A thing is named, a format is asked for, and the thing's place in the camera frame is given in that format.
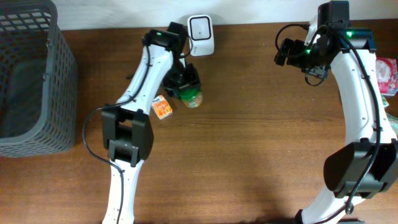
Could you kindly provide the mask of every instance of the wood grain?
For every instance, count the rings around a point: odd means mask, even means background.
[[[398,58],[398,20],[355,24],[374,31],[378,56]],[[343,111],[333,77],[313,88],[298,69],[275,65],[282,26],[215,26],[215,53],[188,58],[200,73],[204,102],[192,110],[169,99],[171,117],[151,115],[155,143],[138,181],[137,223],[264,223],[293,217],[317,196],[325,159],[344,146]],[[85,151],[81,125],[126,89],[148,30],[64,32],[80,73],[76,144],[56,155],[0,158],[1,223],[101,222],[110,168]],[[303,39],[305,32],[291,28],[283,36]],[[394,116],[397,100],[387,109]],[[88,141],[106,157],[99,116]],[[395,184],[352,217],[394,223],[397,199]]]

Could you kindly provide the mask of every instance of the small orange package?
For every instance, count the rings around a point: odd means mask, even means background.
[[[162,95],[156,96],[152,100],[152,109],[154,109],[159,119],[163,119],[173,113],[172,107]]]

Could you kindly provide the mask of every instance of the white device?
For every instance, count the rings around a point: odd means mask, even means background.
[[[214,53],[213,22],[208,15],[188,18],[188,35],[192,56],[204,56]]]

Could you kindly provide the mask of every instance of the gray plastic basket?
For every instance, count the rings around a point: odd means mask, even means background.
[[[49,0],[0,1],[0,156],[75,142],[78,71]]]

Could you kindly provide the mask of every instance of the snack package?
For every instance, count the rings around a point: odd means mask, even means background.
[[[173,113],[172,107],[162,95],[156,96],[154,100],[152,100],[152,109],[159,119],[168,117]]]
[[[377,58],[376,76],[380,92],[385,96],[394,96],[398,92],[397,60]]]

